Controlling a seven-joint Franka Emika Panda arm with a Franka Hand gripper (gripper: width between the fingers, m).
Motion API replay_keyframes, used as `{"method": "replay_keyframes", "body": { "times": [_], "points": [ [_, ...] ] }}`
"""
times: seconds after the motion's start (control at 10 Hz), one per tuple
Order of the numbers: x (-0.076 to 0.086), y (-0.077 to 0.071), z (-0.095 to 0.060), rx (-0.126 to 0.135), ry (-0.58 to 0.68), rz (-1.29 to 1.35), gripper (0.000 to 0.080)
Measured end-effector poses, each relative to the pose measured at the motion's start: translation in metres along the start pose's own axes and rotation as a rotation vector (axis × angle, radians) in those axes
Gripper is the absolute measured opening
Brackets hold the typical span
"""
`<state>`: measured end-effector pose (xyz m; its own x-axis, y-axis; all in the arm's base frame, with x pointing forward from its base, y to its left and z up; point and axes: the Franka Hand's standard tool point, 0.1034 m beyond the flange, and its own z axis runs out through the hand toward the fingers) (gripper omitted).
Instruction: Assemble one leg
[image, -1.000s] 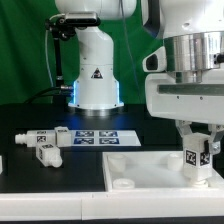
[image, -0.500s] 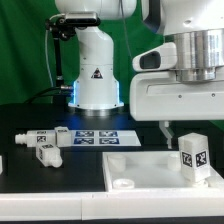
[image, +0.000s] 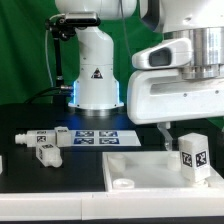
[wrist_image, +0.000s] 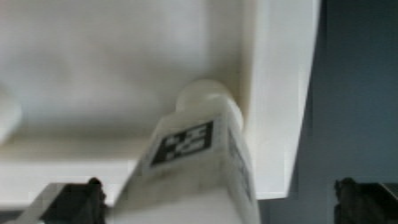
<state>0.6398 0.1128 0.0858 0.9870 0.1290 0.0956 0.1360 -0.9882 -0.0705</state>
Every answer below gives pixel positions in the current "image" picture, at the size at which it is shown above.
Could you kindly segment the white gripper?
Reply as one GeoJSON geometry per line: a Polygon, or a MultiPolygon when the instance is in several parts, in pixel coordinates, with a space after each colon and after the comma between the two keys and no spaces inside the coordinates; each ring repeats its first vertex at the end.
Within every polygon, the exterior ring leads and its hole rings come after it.
{"type": "Polygon", "coordinates": [[[183,80],[177,69],[136,71],[128,83],[127,114],[135,124],[158,123],[167,151],[171,121],[224,115],[224,78],[183,80]]]}

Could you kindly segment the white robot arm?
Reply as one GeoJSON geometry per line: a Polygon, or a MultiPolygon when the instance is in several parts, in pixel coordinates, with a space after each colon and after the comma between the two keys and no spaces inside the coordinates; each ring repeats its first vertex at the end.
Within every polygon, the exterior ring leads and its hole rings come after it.
{"type": "Polygon", "coordinates": [[[70,107],[77,129],[136,129],[151,143],[172,123],[206,122],[224,116],[224,0],[55,0],[74,25],[80,74],[70,107]],[[102,118],[120,106],[113,76],[113,41],[88,16],[115,20],[140,16],[132,32],[125,115],[102,118]]]}

